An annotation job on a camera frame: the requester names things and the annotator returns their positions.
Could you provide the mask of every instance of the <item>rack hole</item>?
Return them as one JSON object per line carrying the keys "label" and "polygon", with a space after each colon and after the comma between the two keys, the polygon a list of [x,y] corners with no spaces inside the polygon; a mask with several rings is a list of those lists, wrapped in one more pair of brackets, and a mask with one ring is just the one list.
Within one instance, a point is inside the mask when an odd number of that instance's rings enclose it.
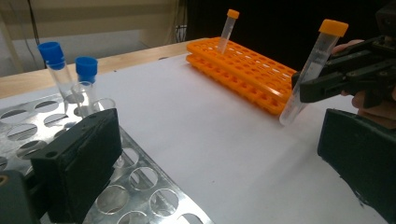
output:
{"label": "rack hole", "polygon": [[149,204],[153,213],[160,217],[169,217],[178,207],[178,197],[170,189],[159,189],[151,195]]}
{"label": "rack hole", "polygon": [[177,224],[203,224],[200,218],[194,214],[184,214],[177,219]]}
{"label": "rack hole", "polygon": [[107,187],[96,199],[98,209],[107,215],[120,211],[128,203],[128,191],[118,185]]}
{"label": "rack hole", "polygon": [[7,133],[7,138],[11,141],[19,141],[32,137],[37,133],[37,126],[34,124],[21,124],[12,128]]}
{"label": "rack hole", "polygon": [[17,157],[23,160],[30,160],[35,152],[46,146],[47,143],[44,141],[28,142],[17,150]]}
{"label": "rack hole", "polygon": [[0,121],[3,123],[19,123],[22,120],[27,118],[27,111],[26,110],[11,110],[8,111],[7,113],[3,114],[0,117]]}
{"label": "rack hole", "polygon": [[157,174],[148,167],[140,167],[129,176],[129,182],[138,190],[151,189],[157,184]]}
{"label": "rack hole", "polygon": [[53,114],[44,119],[44,124],[47,127],[62,125],[60,122],[62,119],[67,118],[66,114]]}
{"label": "rack hole", "polygon": [[146,214],[132,211],[123,215],[118,224],[149,224]]}
{"label": "rack hole", "polygon": [[59,104],[55,101],[45,101],[35,106],[35,111],[38,113],[47,113],[58,108]]}

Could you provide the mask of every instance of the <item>test tube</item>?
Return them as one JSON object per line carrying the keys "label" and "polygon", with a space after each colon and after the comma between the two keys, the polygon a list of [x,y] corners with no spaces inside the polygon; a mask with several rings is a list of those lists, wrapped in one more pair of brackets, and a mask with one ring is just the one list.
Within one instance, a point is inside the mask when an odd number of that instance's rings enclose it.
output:
{"label": "test tube", "polygon": [[74,103],[71,88],[75,82],[67,68],[61,45],[58,42],[46,42],[38,45],[38,50],[40,51],[40,54],[45,61],[60,94],[64,98],[65,111],[67,111],[67,104]]}
{"label": "test tube", "polygon": [[95,89],[96,74],[98,71],[98,61],[90,56],[80,56],[75,59],[76,73],[78,81],[91,82]]}
{"label": "test tube", "polygon": [[324,20],[320,25],[319,37],[306,60],[303,70],[294,85],[292,94],[283,109],[279,121],[282,125],[291,124],[304,105],[300,100],[300,84],[319,76],[332,53],[339,37],[344,36],[348,24],[340,21]]}
{"label": "test tube", "polygon": [[86,118],[94,113],[92,105],[96,99],[93,95],[91,82],[78,82],[77,84],[73,85],[71,92],[76,99],[78,114],[82,118]]}
{"label": "test tube", "polygon": [[233,25],[236,19],[239,17],[239,12],[233,9],[229,9],[227,12],[227,21],[224,24],[221,38],[219,40],[218,51],[223,54],[227,46],[228,40],[230,39],[231,32],[233,31]]}

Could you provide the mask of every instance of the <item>white tabletop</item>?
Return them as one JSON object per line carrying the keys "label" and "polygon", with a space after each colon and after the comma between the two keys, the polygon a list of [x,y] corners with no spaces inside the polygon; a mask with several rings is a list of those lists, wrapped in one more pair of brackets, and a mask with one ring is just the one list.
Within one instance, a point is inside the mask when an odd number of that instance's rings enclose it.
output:
{"label": "white tabletop", "polygon": [[[317,153],[326,108],[356,112],[350,97],[310,104],[283,127],[185,56],[99,76],[96,88],[116,101],[120,126],[213,221],[386,223]],[[0,108],[56,92],[2,99]]]}

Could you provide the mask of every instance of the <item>centrifuge tube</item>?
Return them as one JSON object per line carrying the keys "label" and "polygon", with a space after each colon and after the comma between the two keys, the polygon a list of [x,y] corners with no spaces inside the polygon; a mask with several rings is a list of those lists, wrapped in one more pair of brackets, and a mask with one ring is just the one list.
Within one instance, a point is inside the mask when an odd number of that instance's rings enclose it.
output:
{"label": "centrifuge tube", "polygon": [[348,24],[340,21],[324,20],[321,24],[319,37],[306,60],[304,68],[294,85],[293,92],[279,117],[283,125],[291,124],[304,104],[300,101],[300,84],[319,76],[323,66],[332,53],[332,49],[340,36],[344,36]]}
{"label": "centrifuge tube", "polygon": [[58,42],[42,43],[38,45],[38,50],[40,51],[60,94],[64,98],[66,111],[67,104],[74,103],[74,98],[71,92],[74,81],[67,68],[61,45]]}
{"label": "centrifuge tube", "polygon": [[224,53],[228,40],[230,39],[231,32],[233,31],[233,25],[236,19],[239,17],[239,12],[229,9],[227,13],[227,21],[224,24],[223,31],[221,33],[221,38],[219,40],[218,51]]}

